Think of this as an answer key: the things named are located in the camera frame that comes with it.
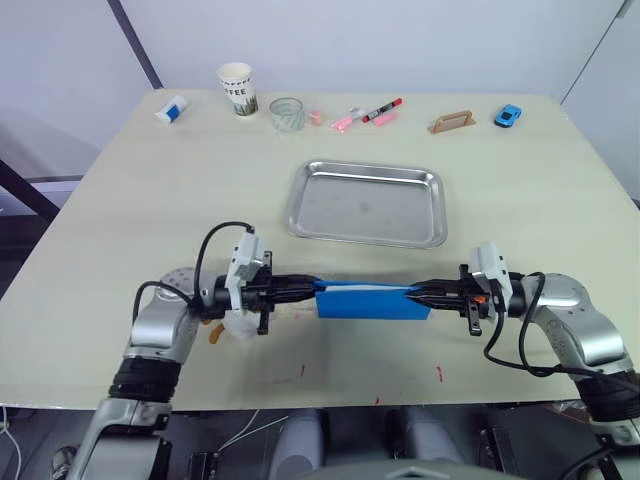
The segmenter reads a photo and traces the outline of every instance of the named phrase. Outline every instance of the blue toy car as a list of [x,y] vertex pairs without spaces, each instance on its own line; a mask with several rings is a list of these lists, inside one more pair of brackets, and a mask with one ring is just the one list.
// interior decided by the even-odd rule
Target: blue toy car
[[502,128],[513,127],[513,124],[516,123],[516,120],[518,119],[518,117],[520,117],[520,115],[522,115],[522,110],[520,109],[520,107],[507,104],[500,111],[500,113],[496,115],[494,123]]

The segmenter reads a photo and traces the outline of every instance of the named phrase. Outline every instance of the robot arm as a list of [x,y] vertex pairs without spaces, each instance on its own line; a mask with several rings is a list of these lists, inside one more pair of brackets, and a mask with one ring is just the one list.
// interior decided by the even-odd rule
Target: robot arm
[[161,279],[191,298],[189,305],[156,287],[151,302],[134,318],[109,396],[100,402],[67,479],[166,478],[171,444],[155,432],[166,428],[170,400],[200,322],[223,319],[240,338],[266,334],[275,305],[312,298],[318,280],[272,275],[271,252],[252,233],[244,233],[235,247],[227,275],[200,274],[201,304],[193,301],[194,274],[193,268],[180,268]]
[[[544,283],[538,292],[540,282]],[[409,298],[432,308],[457,310],[467,318],[471,335],[482,333],[479,318],[500,314],[520,318],[528,313],[560,360],[559,368],[544,371],[570,375],[598,440],[612,448],[640,445],[638,375],[619,332],[593,307],[577,280],[556,273],[510,274],[489,243],[474,250],[471,269],[460,265],[459,280],[429,280],[415,287]]]

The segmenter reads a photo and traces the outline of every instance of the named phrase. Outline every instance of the white wall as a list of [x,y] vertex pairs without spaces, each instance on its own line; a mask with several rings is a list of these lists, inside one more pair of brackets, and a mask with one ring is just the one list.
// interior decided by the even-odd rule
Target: white wall
[[0,2],[0,158],[84,174],[149,83],[104,0]]
[[640,199],[640,4],[616,20],[564,107],[629,195]]
[[622,0],[124,0],[167,87],[534,92],[562,98]]

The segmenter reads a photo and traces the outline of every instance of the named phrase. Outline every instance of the black cable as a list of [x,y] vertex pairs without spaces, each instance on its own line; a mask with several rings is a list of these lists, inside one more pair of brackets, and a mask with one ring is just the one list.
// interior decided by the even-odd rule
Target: black cable
[[560,476],[559,480],[569,480],[571,475],[576,473],[580,469],[580,467],[586,465],[588,462],[591,462],[592,460],[597,459],[598,457],[601,457],[601,456],[604,457],[608,455],[610,451],[611,450],[608,447],[601,447],[597,450],[594,450],[589,455],[585,455],[576,463],[569,466],[569,468],[567,468],[564,472],[562,472],[562,475]]
[[165,290],[170,291],[171,293],[175,293],[182,300],[184,300],[184,302],[187,304],[187,307],[189,307],[189,308],[193,307],[193,301],[182,290],[180,290],[180,289],[178,289],[176,287],[173,287],[171,285],[167,285],[166,283],[156,282],[156,281],[151,280],[151,281],[148,281],[148,282],[144,282],[142,285],[140,285],[138,287],[138,291],[136,292],[136,298],[133,301],[133,322],[135,322],[136,318],[138,318],[138,311],[140,310],[140,300],[142,299],[142,292],[144,292],[144,290],[147,287],[160,287],[160,288],[163,288]]
[[540,300],[540,296],[542,295],[542,290],[544,289],[544,284],[546,281],[546,276],[542,272],[535,272],[529,275],[538,277],[538,287],[536,288],[535,293],[533,294],[533,298],[531,299],[531,304],[527,309],[524,319],[522,320],[522,327],[520,328],[520,334],[518,335],[518,353],[520,355],[520,360],[522,361],[522,365],[524,365],[525,369],[536,377],[548,377],[549,375],[553,375],[554,372],[542,372],[537,370],[527,361],[527,355],[524,349],[524,341],[527,335],[527,328],[529,328],[529,324],[531,323],[531,319],[533,318],[533,314],[535,313],[536,307],[538,305],[538,301]]
[[203,307],[202,293],[200,292],[200,271],[202,270],[202,262],[204,260],[205,251],[207,250],[207,245],[209,244],[209,240],[211,240],[211,237],[213,237],[213,235],[217,231],[222,230],[226,227],[244,227],[249,233],[255,232],[255,228],[253,228],[253,226],[249,225],[248,223],[235,221],[223,222],[209,230],[209,233],[207,233],[207,235],[204,237],[202,245],[200,246],[198,259],[196,260],[196,268],[193,273],[193,301],[195,303],[195,307],[198,309],[202,309]]
[[[534,294],[534,297],[531,301],[531,304],[529,305],[529,308],[527,310],[527,312],[525,313],[525,319],[527,316],[529,316],[529,323],[531,321],[531,317],[533,316],[533,313],[535,311],[537,302],[540,298],[540,295],[538,295],[538,293],[540,293],[540,295],[542,294],[542,288],[540,287],[540,284],[538,284],[538,288],[536,289],[536,294]],[[500,358],[494,357],[493,355],[491,355],[491,349],[495,346],[495,344],[497,343],[498,339],[500,338],[500,335],[502,334],[502,328],[504,326],[504,312],[498,312],[498,321],[496,322],[496,328],[493,331],[493,335],[491,336],[491,338],[489,339],[489,341],[487,342],[487,344],[484,347],[483,350],[483,354],[485,356],[485,358],[487,360],[489,360],[490,362],[493,362],[497,365],[503,366],[503,367],[508,367],[508,368],[515,368],[517,370],[525,370],[528,371],[530,373],[532,373],[531,371],[533,370],[535,373],[533,373],[533,375],[536,375],[537,377],[548,377],[550,375],[553,375],[555,373],[566,373],[569,375],[581,375],[581,376],[585,376],[585,377],[591,377],[591,378],[597,378],[599,380],[605,381],[605,382],[609,382],[609,383],[615,383],[616,385],[626,388],[628,390],[631,390],[634,393],[640,393],[640,387],[638,387],[637,385],[634,385],[630,382],[625,382],[624,380],[620,380],[618,378],[612,377],[610,375],[607,375],[605,373],[602,372],[598,372],[595,370],[587,370],[584,368],[572,368],[572,367],[563,367],[561,365],[556,365],[554,367],[538,367],[538,366],[531,366],[529,365],[528,362],[526,362],[526,355],[524,354],[524,349],[521,350],[521,358],[522,356],[525,357],[525,362],[526,365],[524,364],[519,364],[519,363],[514,363],[514,362],[508,362],[506,360],[502,360]],[[520,337],[522,338],[523,341],[523,345],[524,345],[524,338],[526,336],[526,328],[524,329],[524,334],[522,331],[522,328],[520,329]]]

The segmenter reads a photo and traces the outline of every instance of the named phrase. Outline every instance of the cable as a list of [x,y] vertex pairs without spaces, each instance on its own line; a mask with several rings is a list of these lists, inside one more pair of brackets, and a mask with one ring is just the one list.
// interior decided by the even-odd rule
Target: cable
[[527,361],[527,356],[524,349],[524,341],[527,335],[527,328],[529,328],[529,324],[531,323],[531,319],[533,318],[533,314],[535,312],[536,306],[538,305],[538,301],[540,300],[540,295],[542,295],[542,290],[544,289],[544,284],[546,281],[546,276],[542,272],[535,272],[529,275],[538,277],[538,286],[536,288],[535,293],[533,294],[533,298],[531,299],[531,304],[527,309],[527,312],[524,315],[524,319],[522,320],[522,327],[520,328],[520,334],[518,335],[518,353],[520,354],[520,360],[522,361],[522,365],[524,365],[525,369],[536,377],[548,377],[553,375],[554,372],[541,372],[540,370],[536,370]]
[[253,228],[253,226],[249,225],[248,223],[236,221],[223,222],[209,230],[209,233],[207,233],[207,235],[204,237],[204,240],[202,240],[202,245],[200,246],[200,251],[198,252],[198,259],[196,260],[196,268],[193,276],[193,299],[196,303],[196,308],[201,309],[203,306],[202,292],[200,292],[200,270],[202,270],[202,262],[204,261],[204,254],[207,250],[207,245],[209,244],[209,240],[211,240],[211,237],[213,237],[213,235],[217,231],[222,230],[226,227],[244,227],[249,233],[255,232],[255,228]]
[[224,450],[227,447],[227,444],[229,442],[233,442],[234,440],[236,440],[240,435],[242,435],[244,432],[247,431],[247,429],[253,425],[253,422],[255,421],[256,417],[258,416],[258,414],[260,413],[260,409],[256,410],[255,412],[253,412],[253,415],[251,416],[251,418],[249,419],[249,421],[247,422],[247,424],[242,427],[242,429],[236,433],[235,435],[233,435],[229,440],[227,440],[226,442],[224,442],[222,444],[222,446],[217,450],[218,452],[221,452],[222,450]]
[[[531,322],[531,317],[533,316],[533,313],[535,311],[536,305],[538,303],[538,300],[540,298],[540,295],[542,294],[542,288],[540,287],[540,284],[538,284],[538,288],[536,289],[536,294],[534,294],[534,297],[531,301],[531,304],[529,305],[529,308],[527,309],[527,312],[525,313],[525,320],[527,319],[527,317],[529,317],[529,321],[525,324],[523,321],[523,325],[520,329],[520,338],[522,339],[522,345],[524,347],[524,339],[526,337],[526,327],[528,327],[528,324]],[[508,367],[508,368],[515,368],[518,370],[525,370],[528,371],[530,373],[532,373],[533,375],[536,375],[537,377],[548,377],[550,375],[553,375],[555,373],[566,373],[569,375],[581,375],[581,376],[585,376],[585,377],[591,377],[591,378],[597,378],[599,380],[602,381],[606,381],[609,383],[615,383],[616,385],[626,388],[628,390],[631,390],[634,393],[640,393],[640,387],[638,387],[637,385],[634,385],[630,382],[625,382],[624,380],[620,380],[618,378],[615,377],[611,377],[610,375],[604,374],[602,372],[598,372],[595,370],[587,370],[584,368],[572,368],[572,367],[563,367],[561,365],[556,365],[554,367],[538,367],[538,366],[531,366],[529,365],[529,363],[526,360],[526,355],[524,353],[524,348],[522,348],[522,350],[519,348],[519,353],[521,358],[524,357],[524,362],[523,364],[519,364],[519,363],[514,363],[514,362],[508,362],[506,360],[502,360],[500,358],[494,357],[493,355],[491,355],[491,349],[495,346],[496,342],[498,341],[498,339],[500,338],[500,335],[502,334],[502,328],[504,326],[504,312],[498,312],[498,321],[496,322],[496,328],[493,331],[493,335],[491,335],[491,338],[489,339],[489,341],[487,342],[487,344],[485,345],[484,349],[483,349],[483,354],[485,356],[485,358],[487,360],[489,360],[490,362],[493,362],[497,365],[501,365],[503,367]]]
[[569,480],[571,475],[576,473],[580,469],[580,467],[582,467],[583,465],[587,464],[588,462],[590,462],[592,460],[595,460],[596,458],[598,458],[600,456],[604,457],[604,456],[608,455],[610,451],[611,450],[609,448],[602,447],[602,448],[599,448],[597,450],[594,450],[589,455],[585,455],[580,460],[578,460],[576,463],[574,463],[571,466],[569,466],[569,468],[567,468],[564,472],[562,472],[562,475],[560,476],[560,480]]
[[7,407],[5,407],[4,405],[2,405],[2,416],[3,421],[0,435],[4,433],[7,437],[9,437],[9,440],[11,440],[13,445],[16,447],[16,452],[18,453],[18,467],[16,468],[16,473],[13,476],[14,480],[18,480],[18,478],[20,478],[20,470],[22,470],[22,451],[20,450],[20,445],[16,441],[15,437],[9,431],[9,424],[7,423],[9,417],[7,415]]
[[275,425],[276,423],[280,423],[280,422],[284,422],[287,418],[289,418],[289,415],[286,415],[282,418],[279,418],[277,420],[274,420],[273,422],[269,422],[266,425],[262,425],[261,427],[258,428],[254,428],[253,430],[251,430],[250,432],[245,433],[244,435],[240,435],[239,437],[236,437],[235,439],[233,439],[233,441],[227,441],[225,445],[223,445],[222,447],[220,447],[216,453],[221,453],[224,449],[229,448],[231,445],[233,445],[236,442],[239,442],[240,440],[242,440],[243,438],[246,438],[250,435],[253,435],[254,433],[259,432],[260,430],[264,430],[265,428],[269,428],[272,425]]
[[147,287],[160,287],[160,288],[163,288],[164,290],[170,291],[171,293],[175,293],[182,300],[184,300],[184,302],[187,304],[187,307],[189,308],[193,307],[193,300],[189,298],[189,296],[186,293],[184,293],[182,290],[176,287],[173,287],[171,285],[167,285],[166,283],[150,280],[140,285],[138,287],[138,291],[136,292],[136,298],[133,301],[133,321],[134,322],[136,321],[136,318],[138,318],[138,311],[140,310],[140,300],[142,299],[142,292],[144,292],[144,290]]

